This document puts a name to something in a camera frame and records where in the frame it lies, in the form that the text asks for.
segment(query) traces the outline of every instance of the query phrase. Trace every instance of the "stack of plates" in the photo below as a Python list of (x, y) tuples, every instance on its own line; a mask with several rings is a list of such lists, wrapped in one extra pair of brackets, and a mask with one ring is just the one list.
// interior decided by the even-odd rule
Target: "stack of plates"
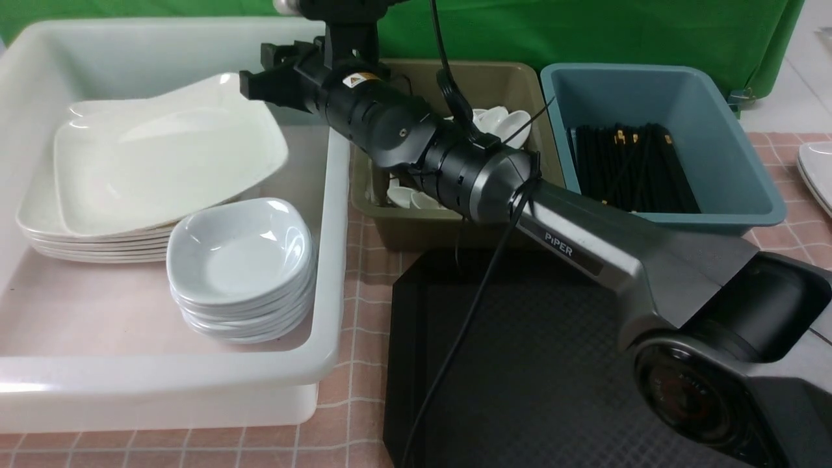
[(182, 220), (171, 234), (167, 274), (187, 325), (231, 343), (270, 341), (312, 309), (317, 255), (288, 202), (258, 198)]
[(32, 247), (63, 260), (163, 261), (179, 220), (256, 191), (288, 158), (235, 73), (150, 99), (78, 102), (66, 119), (17, 214)]
[[(135, 101), (87, 101), (67, 110), (68, 121), (99, 112), (117, 110)], [(90, 263), (140, 263), (164, 261), (173, 226), (114, 236), (79, 236), (63, 224), (55, 190), (53, 153), (35, 171), (17, 210), (17, 224), (29, 244), (44, 256)]]

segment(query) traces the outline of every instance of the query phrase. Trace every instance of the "white floor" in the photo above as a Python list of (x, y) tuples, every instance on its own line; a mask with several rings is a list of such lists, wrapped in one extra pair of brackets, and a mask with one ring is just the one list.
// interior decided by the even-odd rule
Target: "white floor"
[(741, 113), (747, 132), (832, 132), (832, 39), (817, 33), (825, 26), (832, 1), (805, 0), (774, 90)]

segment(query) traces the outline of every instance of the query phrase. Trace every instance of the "blue plastic bin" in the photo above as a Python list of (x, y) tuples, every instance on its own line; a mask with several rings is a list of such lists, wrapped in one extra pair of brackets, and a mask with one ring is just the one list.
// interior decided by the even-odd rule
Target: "blue plastic bin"
[(713, 81), (688, 67), (562, 63), (540, 74), (566, 186), (580, 193), (567, 129), (658, 123), (670, 130), (702, 214), (640, 213), (688, 231), (741, 236), (785, 219), (783, 197)]

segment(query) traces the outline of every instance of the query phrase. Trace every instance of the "green cloth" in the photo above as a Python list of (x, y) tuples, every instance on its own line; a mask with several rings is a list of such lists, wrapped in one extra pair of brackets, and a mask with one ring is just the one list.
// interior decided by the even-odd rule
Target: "green cloth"
[[(687, 65), (724, 93), (767, 95), (804, 0), (438, 0), (452, 59)], [(271, 0), (2, 0), (10, 43), (28, 24), (89, 17), (275, 15)], [(390, 8), (386, 57), (436, 57), (427, 0)]]

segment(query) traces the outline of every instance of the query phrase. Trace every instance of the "warning label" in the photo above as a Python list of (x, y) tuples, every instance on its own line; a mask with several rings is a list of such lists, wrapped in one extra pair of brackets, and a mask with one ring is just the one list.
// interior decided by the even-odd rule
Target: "warning label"
[(350, 88), (353, 88), (357, 87), (359, 84), (363, 82), (378, 79), (379, 77), (376, 77), (373, 73), (353, 73), (352, 75), (348, 75), (346, 78), (344, 78), (344, 84)]

